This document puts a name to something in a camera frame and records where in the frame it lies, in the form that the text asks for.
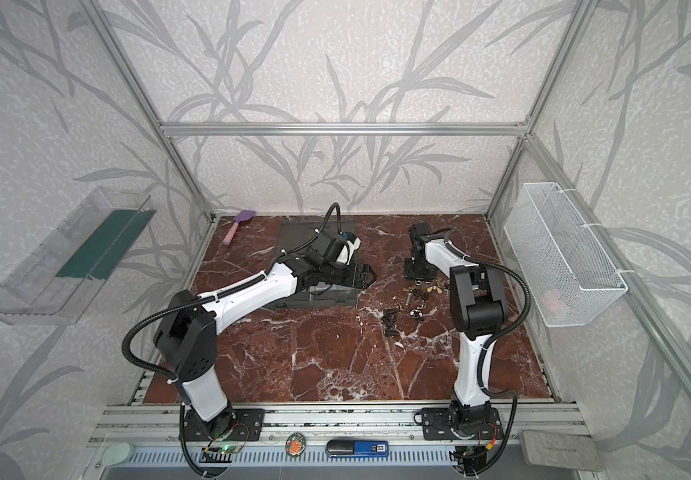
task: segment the wallpaper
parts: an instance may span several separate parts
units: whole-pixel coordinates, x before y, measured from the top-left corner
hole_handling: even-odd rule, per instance
[[[537,132],[691,346],[691,2],[597,10]]]
[[[216,212],[298,214],[326,211],[337,201],[356,214],[482,213],[515,141],[192,137],[178,149]]]
[[[520,121],[574,0],[102,0],[166,121]]]
[[[501,257],[519,272],[503,225],[521,185],[541,181],[540,168],[522,155],[491,218]],[[691,401],[625,297],[582,327],[548,329],[533,310],[527,331],[551,388],[581,407],[611,480],[691,478]]]
[[[97,186],[148,192],[157,213],[78,323],[0,322],[2,480],[72,473],[137,378],[121,338],[167,302],[207,226],[92,32],[70,28],[77,10],[0,0],[0,283]]]
[[[691,346],[691,2],[600,2],[537,135]],[[522,163],[492,219],[511,264],[502,224],[536,168]],[[625,300],[531,330],[611,478],[691,478],[691,403]]]

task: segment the red marble surface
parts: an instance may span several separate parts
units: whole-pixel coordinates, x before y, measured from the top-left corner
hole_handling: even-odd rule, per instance
[[[481,215],[355,216],[360,263],[378,280],[359,295],[357,307],[256,310],[220,334],[217,376],[234,402],[450,398],[457,377],[459,334],[449,316],[448,293],[432,293],[422,322],[412,319],[402,289],[408,227],[456,226],[453,243],[474,258],[498,261]],[[232,224],[222,219],[207,249],[193,291],[216,290],[265,269],[284,216],[244,223],[234,242],[222,239]],[[510,290],[511,319],[517,314]],[[380,316],[398,308],[399,337],[383,336]],[[147,403],[170,403],[172,386],[154,378]],[[522,398],[551,396],[523,327],[495,343],[490,388],[514,389]]]

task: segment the purple spatula head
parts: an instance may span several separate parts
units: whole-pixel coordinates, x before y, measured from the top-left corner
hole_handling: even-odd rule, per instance
[[[253,210],[242,210],[239,212],[238,215],[234,217],[234,224],[231,225],[231,230],[228,230],[228,234],[226,234],[226,237],[223,238],[223,245],[230,245],[231,240],[234,239],[234,235],[236,233],[236,229],[239,228],[239,223],[241,222],[246,222],[250,218],[255,216],[255,212]]]

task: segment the wall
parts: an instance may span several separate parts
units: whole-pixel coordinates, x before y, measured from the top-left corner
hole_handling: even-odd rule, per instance
[[[524,120],[574,8],[574,0],[101,4],[160,117],[192,122]],[[494,191],[515,143],[178,140],[216,211],[274,214],[333,200],[355,213],[482,212],[482,191]]]
[[[600,2],[537,126],[691,346],[691,2]],[[502,233],[528,157],[492,219]],[[533,341],[581,404],[611,478],[691,478],[691,402],[624,300]],[[594,380],[587,380],[589,372]]]
[[[99,185],[150,192],[157,213],[78,323],[0,322],[0,478],[71,474],[137,377],[122,336],[178,287],[206,229],[77,10],[0,2],[0,282]]]

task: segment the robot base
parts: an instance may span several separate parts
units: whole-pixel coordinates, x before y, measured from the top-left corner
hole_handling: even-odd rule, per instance
[[[425,440],[460,440],[452,431],[451,420],[449,416],[449,408],[423,408],[419,415],[421,416],[420,423],[423,425],[423,438]],[[481,426],[471,430],[467,434],[459,432],[463,438],[471,437],[471,440],[478,440],[481,434],[482,440],[492,440],[495,435],[496,439],[503,439],[503,426],[500,421],[500,414],[497,409],[489,408],[489,416],[482,419]]]
[[[246,425],[247,428],[242,426],[234,428],[221,442],[257,442],[260,440],[265,410],[262,408],[226,408],[224,412],[226,410],[232,410],[233,415],[231,412],[227,412],[226,417],[223,418],[223,413],[221,413],[208,423],[199,418],[193,409],[186,412],[186,425],[183,427],[186,442],[208,442],[240,423]]]

